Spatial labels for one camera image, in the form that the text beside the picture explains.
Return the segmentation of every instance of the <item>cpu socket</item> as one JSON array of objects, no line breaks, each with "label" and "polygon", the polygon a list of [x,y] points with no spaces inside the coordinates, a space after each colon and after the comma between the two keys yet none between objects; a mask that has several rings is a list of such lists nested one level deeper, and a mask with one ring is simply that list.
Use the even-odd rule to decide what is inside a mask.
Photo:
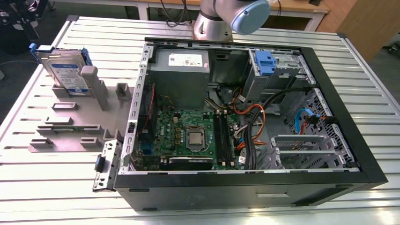
[{"label": "cpu socket", "polygon": [[187,148],[199,152],[204,149],[206,134],[204,129],[187,129]]}]

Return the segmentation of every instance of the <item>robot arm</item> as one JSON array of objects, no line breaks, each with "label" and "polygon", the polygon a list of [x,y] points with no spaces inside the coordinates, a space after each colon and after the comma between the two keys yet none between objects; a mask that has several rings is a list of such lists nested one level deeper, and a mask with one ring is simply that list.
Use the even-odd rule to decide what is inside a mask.
[{"label": "robot arm", "polygon": [[48,0],[35,0],[31,4],[24,0],[0,0],[0,25],[12,24],[24,30],[28,39],[39,39],[35,27],[36,18],[42,18]]},{"label": "robot arm", "polygon": [[254,33],[266,23],[270,13],[267,0],[203,0],[195,38],[231,41],[232,30],[243,35]]}]

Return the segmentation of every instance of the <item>blue drive bay latch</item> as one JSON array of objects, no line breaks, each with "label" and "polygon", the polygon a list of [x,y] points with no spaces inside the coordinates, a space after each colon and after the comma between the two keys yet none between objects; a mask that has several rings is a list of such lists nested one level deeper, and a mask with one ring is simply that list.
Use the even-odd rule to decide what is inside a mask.
[{"label": "blue drive bay latch", "polygon": [[260,68],[260,75],[270,76],[276,69],[276,59],[270,51],[256,51],[256,63]]}]

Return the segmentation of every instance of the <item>power supply label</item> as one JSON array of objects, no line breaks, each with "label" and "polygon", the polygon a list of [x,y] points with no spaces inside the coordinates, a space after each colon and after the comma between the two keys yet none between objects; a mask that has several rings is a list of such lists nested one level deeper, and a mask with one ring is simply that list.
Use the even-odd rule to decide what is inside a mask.
[{"label": "power supply label", "polygon": [[171,54],[168,66],[178,67],[202,67],[203,58],[198,54]]},{"label": "power supply label", "polygon": [[80,67],[76,64],[52,64],[59,82],[72,95],[84,95],[88,92],[86,80],[79,75]]}]

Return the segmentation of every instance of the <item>slotted metal surface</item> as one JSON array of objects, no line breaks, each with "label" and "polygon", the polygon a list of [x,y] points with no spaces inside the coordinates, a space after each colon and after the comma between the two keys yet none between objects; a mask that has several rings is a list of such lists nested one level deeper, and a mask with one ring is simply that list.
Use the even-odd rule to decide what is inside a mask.
[{"label": "slotted metal surface", "polygon": [[[191,38],[191,27],[171,29],[164,22],[82,17],[66,23],[54,45],[84,45],[107,86],[119,82],[134,86],[144,37]],[[35,128],[56,100],[52,79],[39,66],[0,127],[0,221],[131,225],[135,219],[152,225],[160,220],[164,224],[394,224],[400,220],[399,105],[360,64],[351,44],[336,34],[272,29],[234,38],[315,49],[390,182],[316,207],[135,212],[118,193],[91,191],[98,153],[28,152]]]}]

